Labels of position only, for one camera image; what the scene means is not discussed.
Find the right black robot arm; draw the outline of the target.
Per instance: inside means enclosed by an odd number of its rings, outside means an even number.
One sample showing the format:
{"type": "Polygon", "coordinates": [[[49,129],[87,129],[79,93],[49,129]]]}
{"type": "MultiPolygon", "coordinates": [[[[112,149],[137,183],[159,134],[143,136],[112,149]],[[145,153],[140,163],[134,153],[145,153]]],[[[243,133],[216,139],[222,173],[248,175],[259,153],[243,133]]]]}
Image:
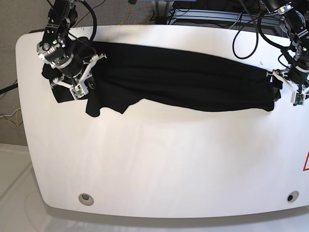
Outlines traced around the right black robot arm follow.
{"type": "Polygon", "coordinates": [[[100,59],[107,57],[98,54],[92,45],[97,32],[97,17],[85,0],[81,4],[93,19],[91,36],[76,37],[70,33],[78,18],[76,3],[75,0],[56,0],[50,3],[48,23],[42,40],[37,44],[38,57],[55,70],[49,76],[51,88],[64,87],[75,100],[95,89],[92,69],[100,59]]]}

